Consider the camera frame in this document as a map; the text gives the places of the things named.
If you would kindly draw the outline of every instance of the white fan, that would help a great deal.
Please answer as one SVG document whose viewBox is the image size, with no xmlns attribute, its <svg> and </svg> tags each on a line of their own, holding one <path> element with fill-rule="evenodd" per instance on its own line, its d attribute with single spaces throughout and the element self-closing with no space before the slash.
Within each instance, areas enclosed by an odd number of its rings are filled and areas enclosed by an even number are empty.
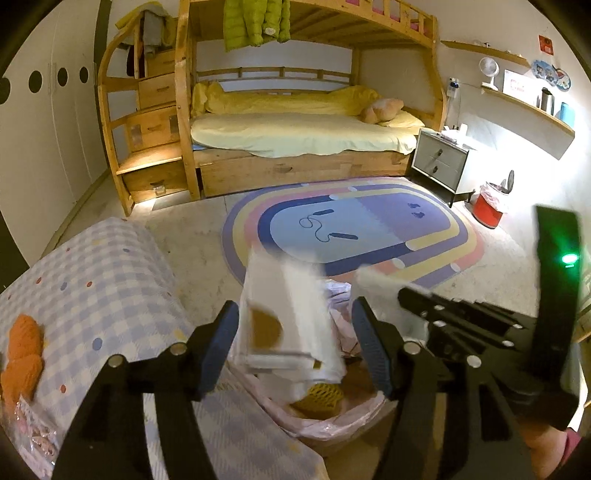
<svg viewBox="0 0 591 480">
<path fill-rule="evenodd" d="M 485 88 L 496 90 L 498 92 L 499 89 L 495 87 L 495 77 L 499 74 L 499 64 L 490 57 L 484 57 L 480 61 L 479 67 L 480 71 L 491 79 L 490 83 L 482 82 L 482 86 Z"/>
</svg>

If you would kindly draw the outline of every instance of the yellow bed sheet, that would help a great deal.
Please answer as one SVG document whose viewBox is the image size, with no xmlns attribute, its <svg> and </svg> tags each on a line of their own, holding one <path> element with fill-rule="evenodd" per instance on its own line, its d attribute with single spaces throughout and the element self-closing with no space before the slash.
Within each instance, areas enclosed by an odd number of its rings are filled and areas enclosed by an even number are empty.
<svg viewBox="0 0 591 480">
<path fill-rule="evenodd" d="M 406 155 L 417 146 L 419 129 L 369 125 L 346 115 L 232 113 L 197 117 L 191 136 L 200 145 L 245 150 L 267 158 L 332 155 L 344 150 Z"/>
</svg>

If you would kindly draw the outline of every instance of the checkered blanket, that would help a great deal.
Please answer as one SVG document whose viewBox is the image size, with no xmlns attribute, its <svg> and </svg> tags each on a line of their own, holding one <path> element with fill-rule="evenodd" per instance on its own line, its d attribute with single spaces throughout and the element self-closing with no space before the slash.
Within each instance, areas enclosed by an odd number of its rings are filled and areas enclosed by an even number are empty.
<svg viewBox="0 0 591 480">
<path fill-rule="evenodd" d="M 193 326 L 175 294 L 174 275 L 150 233 L 110 218 L 40 260 L 0 295 L 0 352 L 20 313 L 44 329 L 35 404 L 66 432 L 105 361 L 157 356 Z M 153 395 L 144 396 L 154 480 L 164 467 Z M 220 480 L 327 479 L 322 458 L 287 436 L 226 369 L 214 392 L 194 404 Z"/>
</svg>

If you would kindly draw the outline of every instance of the closet door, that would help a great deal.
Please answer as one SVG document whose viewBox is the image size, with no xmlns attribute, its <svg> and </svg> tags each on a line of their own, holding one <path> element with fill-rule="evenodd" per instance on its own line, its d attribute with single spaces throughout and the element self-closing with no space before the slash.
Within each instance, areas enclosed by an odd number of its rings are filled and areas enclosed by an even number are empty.
<svg viewBox="0 0 591 480">
<path fill-rule="evenodd" d="M 56 34 L 51 52 L 51 105 L 61 160 L 74 200 L 79 200 L 90 187 L 90 173 L 86 164 L 82 139 L 78 129 L 76 93 L 80 64 L 80 46 L 85 36 L 94 38 L 93 30 L 83 33 L 83 21 L 90 1 L 66 0 L 59 11 Z"/>
<path fill-rule="evenodd" d="M 96 17 L 99 12 L 100 0 L 80 0 L 74 1 L 79 9 L 79 15 L 76 21 L 77 37 L 79 41 L 77 68 L 72 75 L 75 89 L 76 120 L 80 140 L 82 141 L 82 150 L 90 181 L 93 183 L 99 176 L 107 170 L 107 160 L 103 142 L 100 138 L 100 121 L 96 111 L 96 76 L 98 65 L 94 65 L 95 50 L 95 29 Z"/>
<path fill-rule="evenodd" d="M 4 75 L 10 93 L 0 105 L 0 210 L 29 265 L 39 260 L 74 206 L 49 91 L 58 15 L 51 11 L 12 59 Z"/>
</svg>

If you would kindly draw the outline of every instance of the poster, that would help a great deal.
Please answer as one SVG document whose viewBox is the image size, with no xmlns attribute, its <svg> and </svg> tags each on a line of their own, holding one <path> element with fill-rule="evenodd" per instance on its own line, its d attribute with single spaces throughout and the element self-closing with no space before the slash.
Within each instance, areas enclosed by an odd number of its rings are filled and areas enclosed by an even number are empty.
<svg viewBox="0 0 591 480">
<path fill-rule="evenodd" d="M 542 35 L 539 36 L 540 50 L 549 55 L 554 55 L 554 46 L 552 45 L 552 40 L 550 40 L 548 37 L 543 37 Z"/>
</svg>

